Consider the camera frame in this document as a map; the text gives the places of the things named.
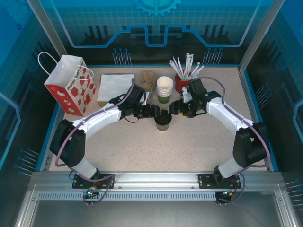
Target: green cup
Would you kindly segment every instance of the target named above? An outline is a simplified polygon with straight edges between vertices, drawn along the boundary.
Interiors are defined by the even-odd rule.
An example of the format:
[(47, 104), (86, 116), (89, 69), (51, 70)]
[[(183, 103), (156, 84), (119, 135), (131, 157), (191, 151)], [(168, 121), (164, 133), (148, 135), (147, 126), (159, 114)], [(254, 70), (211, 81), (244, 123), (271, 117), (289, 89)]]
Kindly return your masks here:
[(170, 99), (170, 96), (161, 97), (161, 96), (158, 94), (158, 100), (159, 100), (159, 102), (162, 103), (162, 104), (168, 103), (168, 102), (169, 102), (169, 99)]
[(171, 114), (169, 114), (167, 110), (161, 110), (161, 115), (159, 117), (155, 117), (157, 129), (160, 131), (166, 131), (169, 128), (171, 118)]

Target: gift bag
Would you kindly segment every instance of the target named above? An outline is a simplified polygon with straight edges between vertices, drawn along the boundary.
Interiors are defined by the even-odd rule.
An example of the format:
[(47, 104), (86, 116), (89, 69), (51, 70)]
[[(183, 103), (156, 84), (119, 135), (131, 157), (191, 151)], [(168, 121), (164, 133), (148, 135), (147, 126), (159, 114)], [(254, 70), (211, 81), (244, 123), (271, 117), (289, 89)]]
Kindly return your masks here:
[[(57, 63), (51, 74), (40, 63), (39, 57), (43, 53), (48, 54)], [(41, 52), (38, 55), (38, 63), (49, 75), (44, 85), (64, 111), (67, 114), (83, 116), (96, 92), (96, 86), (92, 80), (94, 73), (86, 67), (83, 58), (62, 55), (60, 61), (57, 62), (49, 53)]]

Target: red cup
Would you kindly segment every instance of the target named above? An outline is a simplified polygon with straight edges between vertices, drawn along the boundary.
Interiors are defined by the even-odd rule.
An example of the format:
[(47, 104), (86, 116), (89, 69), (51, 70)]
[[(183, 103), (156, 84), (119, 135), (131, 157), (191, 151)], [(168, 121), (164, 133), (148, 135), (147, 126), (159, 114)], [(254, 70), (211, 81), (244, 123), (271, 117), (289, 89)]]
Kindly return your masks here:
[(175, 82), (176, 82), (175, 90), (177, 92), (182, 91), (182, 88), (186, 87), (191, 81), (192, 81), (192, 79), (187, 80), (187, 81), (182, 81), (182, 80), (180, 80), (179, 75), (176, 74), (176, 76), (175, 76)]

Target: speckled table surface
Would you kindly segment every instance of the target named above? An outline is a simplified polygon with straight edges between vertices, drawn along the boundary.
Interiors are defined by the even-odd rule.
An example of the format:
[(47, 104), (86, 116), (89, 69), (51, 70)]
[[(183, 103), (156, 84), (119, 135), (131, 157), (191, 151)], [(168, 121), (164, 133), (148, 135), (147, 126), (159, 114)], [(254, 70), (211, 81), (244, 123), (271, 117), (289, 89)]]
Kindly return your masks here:
[[(159, 76), (174, 77), (171, 67), (163, 68), (92, 68), (94, 81), (99, 86), (102, 74), (133, 73), (135, 81), (141, 72), (151, 70)], [(226, 88), (225, 101), (239, 113), (250, 119), (248, 105), (236, 68), (204, 68), (200, 76), (220, 80)], [(222, 89), (215, 82), (204, 79), (208, 91)], [(156, 91), (152, 102), (161, 109), (168, 109), (171, 102), (179, 100), (174, 90), (168, 104), (160, 104)], [(87, 115), (98, 110), (97, 96), (92, 99)], [(65, 114), (69, 121), (78, 116)], [(193, 119), (173, 115), (167, 131), (159, 131), (153, 118), (137, 123), (120, 120), (91, 136), (85, 147), (85, 156), (103, 171), (210, 171), (232, 157), (234, 138), (217, 119), (209, 114)], [(69, 170), (56, 167), (53, 156), (50, 170)], [(264, 171), (264, 168), (250, 170)]]

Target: white napkin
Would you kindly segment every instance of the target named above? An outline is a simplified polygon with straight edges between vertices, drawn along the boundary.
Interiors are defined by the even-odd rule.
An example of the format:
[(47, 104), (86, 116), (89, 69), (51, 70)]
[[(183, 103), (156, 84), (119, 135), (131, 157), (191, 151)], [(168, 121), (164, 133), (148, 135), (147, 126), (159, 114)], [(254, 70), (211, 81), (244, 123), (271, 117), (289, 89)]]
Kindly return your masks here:
[(112, 98), (127, 93), (132, 85), (132, 78), (134, 78), (133, 74), (102, 74), (97, 101), (108, 102)]

